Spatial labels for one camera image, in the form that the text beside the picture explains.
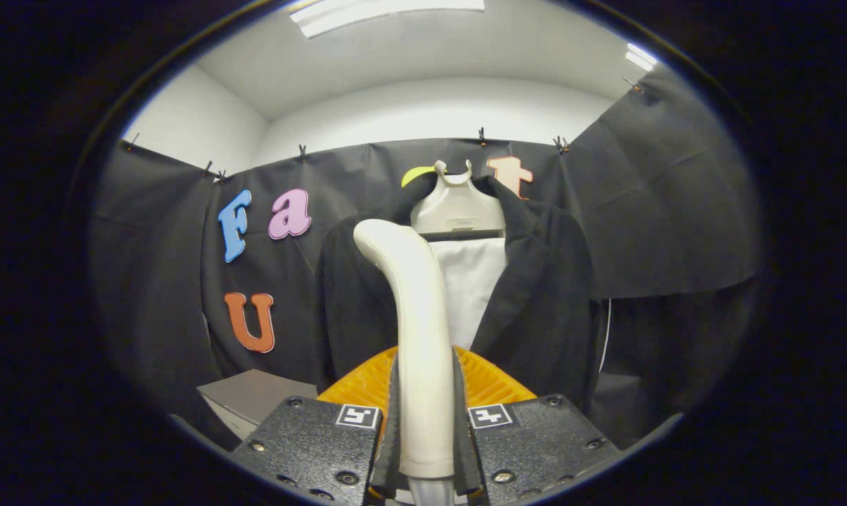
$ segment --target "fluorescent light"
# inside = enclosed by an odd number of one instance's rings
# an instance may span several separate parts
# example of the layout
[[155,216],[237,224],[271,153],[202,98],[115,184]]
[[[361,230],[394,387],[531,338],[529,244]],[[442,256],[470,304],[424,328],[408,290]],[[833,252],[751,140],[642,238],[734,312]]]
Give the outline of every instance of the fluorescent light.
[[629,49],[629,51],[634,52],[636,55],[642,57],[642,60],[646,60],[649,64],[657,64],[657,58],[652,57],[650,54],[646,53],[644,49],[636,46],[635,44],[626,44],[626,48]]
[[320,0],[290,16],[310,39],[359,20],[437,9],[481,12],[485,10],[485,0]]
[[642,58],[634,52],[626,52],[626,60],[632,61],[633,63],[635,63],[641,68],[644,68],[645,70],[651,70],[652,68],[654,68],[654,65],[652,65],[650,61],[645,60],[645,58]]

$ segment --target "coat hanger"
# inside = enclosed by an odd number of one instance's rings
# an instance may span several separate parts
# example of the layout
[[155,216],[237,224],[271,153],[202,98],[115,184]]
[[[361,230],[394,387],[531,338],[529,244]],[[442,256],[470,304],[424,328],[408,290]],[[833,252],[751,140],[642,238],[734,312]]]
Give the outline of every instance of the coat hanger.
[[472,185],[470,160],[466,166],[464,174],[446,174],[445,162],[436,162],[436,187],[410,211],[410,226],[424,239],[504,237],[504,212],[498,199]]

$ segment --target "orange letter u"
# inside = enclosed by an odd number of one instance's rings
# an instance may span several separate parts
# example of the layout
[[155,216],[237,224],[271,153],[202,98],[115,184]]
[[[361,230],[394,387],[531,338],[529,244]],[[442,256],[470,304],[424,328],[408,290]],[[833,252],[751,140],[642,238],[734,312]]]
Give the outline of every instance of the orange letter u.
[[245,348],[259,353],[266,353],[273,349],[276,339],[273,335],[273,321],[270,319],[270,306],[273,305],[273,297],[267,294],[252,295],[252,304],[257,308],[257,321],[260,323],[260,339],[252,336],[245,321],[245,295],[231,292],[224,295],[224,301],[230,308],[230,321],[233,323],[233,332],[236,339]]

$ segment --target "letter f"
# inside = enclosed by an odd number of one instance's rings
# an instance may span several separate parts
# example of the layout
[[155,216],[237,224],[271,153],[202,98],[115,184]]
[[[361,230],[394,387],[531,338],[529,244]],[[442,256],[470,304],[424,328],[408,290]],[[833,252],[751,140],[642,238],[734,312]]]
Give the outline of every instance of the letter f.
[[224,229],[224,244],[226,245],[224,260],[227,264],[232,262],[235,257],[240,256],[245,250],[245,241],[239,237],[239,234],[245,233],[249,226],[249,219],[243,209],[249,204],[252,204],[252,192],[246,188],[239,195],[236,195],[236,198],[217,215],[217,221],[220,221],[220,225]]

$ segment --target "yellow object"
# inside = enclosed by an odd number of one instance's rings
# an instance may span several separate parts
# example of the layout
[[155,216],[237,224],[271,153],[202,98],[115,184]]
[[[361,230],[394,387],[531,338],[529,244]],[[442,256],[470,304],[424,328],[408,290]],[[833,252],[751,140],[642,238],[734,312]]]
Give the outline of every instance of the yellow object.
[[[490,404],[519,403],[536,395],[485,358],[454,347],[464,374],[465,405],[468,408]],[[389,378],[398,347],[378,353],[327,388],[318,401],[375,406],[382,410],[382,426],[389,414]]]
[[404,173],[404,177],[401,177],[401,187],[407,186],[407,183],[413,181],[413,179],[420,174],[426,174],[427,172],[436,172],[436,166],[431,167],[413,167],[413,169]]

